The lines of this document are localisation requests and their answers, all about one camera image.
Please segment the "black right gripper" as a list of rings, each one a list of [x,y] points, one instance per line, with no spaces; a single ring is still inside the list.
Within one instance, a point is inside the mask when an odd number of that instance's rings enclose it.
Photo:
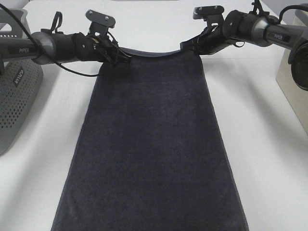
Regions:
[[[205,28],[200,34],[187,41],[180,43],[182,51],[193,51],[197,55],[212,55],[228,46],[236,46],[240,40],[227,38],[223,35],[222,26],[215,26],[213,28]]]

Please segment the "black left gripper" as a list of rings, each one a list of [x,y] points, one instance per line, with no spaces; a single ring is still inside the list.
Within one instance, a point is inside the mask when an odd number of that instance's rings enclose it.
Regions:
[[[125,53],[118,45],[118,42],[113,38],[110,40],[106,37],[93,37],[93,48],[96,53],[99,53],[103,62],[108,62],[113,65],[119,63],[129,64],[131,56]]]

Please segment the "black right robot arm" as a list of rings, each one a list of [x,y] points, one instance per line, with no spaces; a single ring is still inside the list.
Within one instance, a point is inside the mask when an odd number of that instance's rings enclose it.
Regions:
[[[272,44],[290,50],[288,64],[295,84],[308,89],[308,28],[306,26],[282,25],[266,12],[243,13],[231,11],[223,17],[222,6],[196,7],[193,18],[206,22],[201,34],[180,44],[181,50],[197,55],[212,55],[238,42],[260,47]]]

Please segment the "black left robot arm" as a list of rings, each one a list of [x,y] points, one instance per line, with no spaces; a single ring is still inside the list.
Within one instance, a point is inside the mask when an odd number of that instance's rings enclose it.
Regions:
[[[0,74],[5,73],[4,63],[31,59],[39,65],[56,64],[60,68],[85,77],[97,75],[83,74],[63,66],[65,63],[96,61],[100,63],[129,63],[127,55],[108,36],[85,36],[82,33],[65,35],[62,33],[35,32],[30,38],[0,39]]]

